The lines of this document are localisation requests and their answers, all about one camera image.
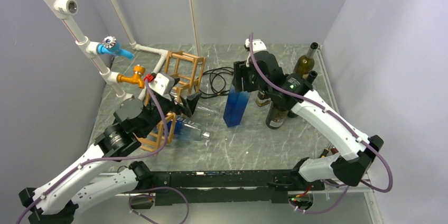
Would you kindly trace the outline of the dark wine bottle front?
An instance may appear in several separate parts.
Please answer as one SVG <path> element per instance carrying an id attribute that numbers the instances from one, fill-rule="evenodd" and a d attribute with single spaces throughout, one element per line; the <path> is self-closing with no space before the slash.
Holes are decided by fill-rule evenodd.
<path id="1" fill-rule="evenodd" d="M 272 101 L 265 120 L 266 126 L 270 129 L 279 129 L 283 125 L 288 112 L 289 110 Z"/>

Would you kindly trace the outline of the wooden wine rack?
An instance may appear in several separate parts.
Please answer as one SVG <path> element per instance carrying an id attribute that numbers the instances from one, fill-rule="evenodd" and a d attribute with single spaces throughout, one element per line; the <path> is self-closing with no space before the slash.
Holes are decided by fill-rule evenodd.
<path id="1" fill-rule="evenodd" d="M 184 51 L 168 51 L 164 64 L 162 64 L 162 71 L 167 73 L 171 77 L 178 77 L 180 81 L 171 90 L 171 94 L 174 95 L 176 101 L 181 101 L 180 97 L 189 96 L 199 91 L 199 87 L 202 80 L 206 64 L 206 58 L 197 55 L 192 55 Z M 174 136 L 175 119 L 178 116 L 186 117 L 186 115 L 180 115 L 173 112 L 169 112 L 167 115 L 167 121 L 171 122 L 171 128 L 168 135 L 167 143 L 171 143 Z M 163 131 L 148 135 L 150 138 L 137 138 L 141 142 L 140 149 L 153 152 L 159 149 L 163 143 Z"/>

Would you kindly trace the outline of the tall blue square bottle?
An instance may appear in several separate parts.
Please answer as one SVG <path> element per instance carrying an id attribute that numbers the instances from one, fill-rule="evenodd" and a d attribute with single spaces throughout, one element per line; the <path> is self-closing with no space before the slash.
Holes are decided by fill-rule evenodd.
<path id="1" fill-rule="evenodd" d="M 250 93 L 246 91 L 237 92 L 236 88 L 231 85 L 223 113 L 223 119 L 227 127 L 240 125 L 249 97 Z"/>

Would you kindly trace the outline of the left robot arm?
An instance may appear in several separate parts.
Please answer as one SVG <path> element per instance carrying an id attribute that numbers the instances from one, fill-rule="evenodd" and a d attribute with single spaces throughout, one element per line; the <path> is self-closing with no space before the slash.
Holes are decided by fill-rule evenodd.
<path id="1" fill-rule="evenodd" d="M 201 97 L 194 93 L 177 103 L 171 96 L 155 95 L 158 103 L 145 105 L 137 98 L 124 100 L 114 122 L 56 178 L 38 188 L 25 188 L 19 198 L 30 223 L 72 223 L 75 216 L 117 194 L 147 191 L 152 173 L 130 154 L 171 111 L 192 116 Z"/>

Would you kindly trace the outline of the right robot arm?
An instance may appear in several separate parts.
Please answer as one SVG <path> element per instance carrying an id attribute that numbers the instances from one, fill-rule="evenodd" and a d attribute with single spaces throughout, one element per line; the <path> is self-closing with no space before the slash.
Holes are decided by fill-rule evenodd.
<path id="1" fill-rule="evenodd" d="M 304 158 L 291 175 L 298 190 L 317 180 L 338 179 L 357 186 L 384 141 L 354 128 L 332 109 L 313 88 L 309 79 L 297 73 L 285 74 L 275 56 L 267 51 L 254 53 L 254 58 L 233 63 L 232 84 L 236 92 L 261 91 L 286 112 L 292 112 L 316 128 L 338 153 L 324 158 Z"/>

